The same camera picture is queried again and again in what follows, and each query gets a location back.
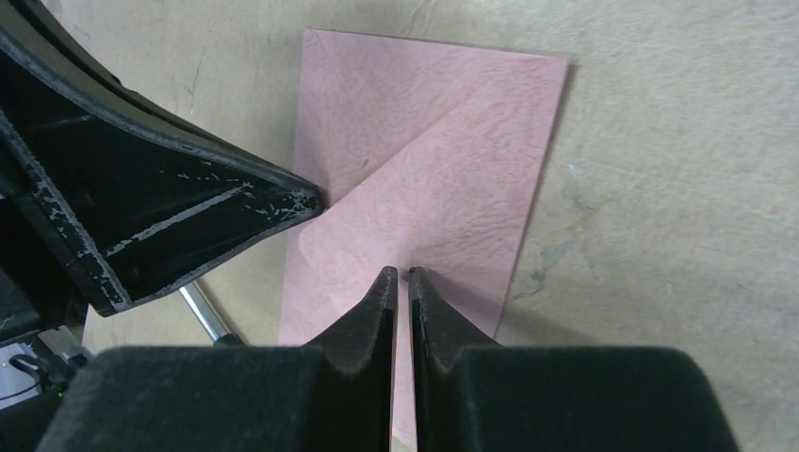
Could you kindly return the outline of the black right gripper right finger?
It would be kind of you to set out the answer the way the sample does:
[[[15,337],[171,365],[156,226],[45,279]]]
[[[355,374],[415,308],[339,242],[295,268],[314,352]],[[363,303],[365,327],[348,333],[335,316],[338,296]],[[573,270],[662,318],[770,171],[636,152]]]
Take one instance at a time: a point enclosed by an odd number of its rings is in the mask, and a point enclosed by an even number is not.
[[[504,347],[409,272],[422,451],[734,451],[709,380],[666,347]]]

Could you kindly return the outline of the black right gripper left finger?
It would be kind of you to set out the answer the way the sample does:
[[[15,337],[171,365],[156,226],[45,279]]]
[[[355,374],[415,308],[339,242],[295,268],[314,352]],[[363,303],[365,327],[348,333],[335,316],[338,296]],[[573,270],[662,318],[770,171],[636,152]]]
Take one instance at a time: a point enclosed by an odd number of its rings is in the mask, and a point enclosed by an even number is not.
[[[119,347],[81,370],[42,451],[385,451],[398,272],[299,347]]]

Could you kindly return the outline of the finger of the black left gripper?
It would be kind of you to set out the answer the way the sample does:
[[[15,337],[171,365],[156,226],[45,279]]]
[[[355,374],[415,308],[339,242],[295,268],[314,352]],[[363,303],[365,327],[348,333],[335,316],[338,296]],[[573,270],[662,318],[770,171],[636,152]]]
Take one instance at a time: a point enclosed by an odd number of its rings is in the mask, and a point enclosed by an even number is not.
[[[67,32],[56,17],[40,1],[10,0],[9,3],[40,35],[53,47],[58,49],[63,56],[70,60],[73,65],[80,68],[90,78],[106,89],[114,92],[127,103],[191,134],[215,142],[219,141],[219,138],[213,134],[153,103],[136,91],[125,87],[118,77],[107,70]]]

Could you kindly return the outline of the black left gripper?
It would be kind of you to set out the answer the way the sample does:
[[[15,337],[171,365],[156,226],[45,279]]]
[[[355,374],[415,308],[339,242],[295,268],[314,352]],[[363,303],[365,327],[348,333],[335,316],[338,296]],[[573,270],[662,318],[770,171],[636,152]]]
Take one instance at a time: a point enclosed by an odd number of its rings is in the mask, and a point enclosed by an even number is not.
[[[319,188],[127,103],[1,28],[1,341],[162,297],[318,216]]]

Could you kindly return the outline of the black handled hammer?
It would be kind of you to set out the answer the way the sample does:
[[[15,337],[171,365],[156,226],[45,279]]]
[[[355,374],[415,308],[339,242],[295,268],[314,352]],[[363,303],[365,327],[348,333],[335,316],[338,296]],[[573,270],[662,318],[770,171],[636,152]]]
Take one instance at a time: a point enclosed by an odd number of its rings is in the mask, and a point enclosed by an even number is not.
[[[214,347],[244,346],[245,342],[223,321],[211,299],[197,282],[178,289],[178,293],[201,324]]]

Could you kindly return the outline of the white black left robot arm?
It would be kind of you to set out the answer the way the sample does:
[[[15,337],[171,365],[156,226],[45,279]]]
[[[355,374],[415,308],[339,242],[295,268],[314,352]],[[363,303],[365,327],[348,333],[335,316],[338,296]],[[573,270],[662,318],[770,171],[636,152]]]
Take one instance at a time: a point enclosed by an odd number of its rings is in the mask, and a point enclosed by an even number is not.
[[[1,447],[34,450],[88,309],[166,296],[319,215],[313,183],[127,89],[39,1],[1,5]]]

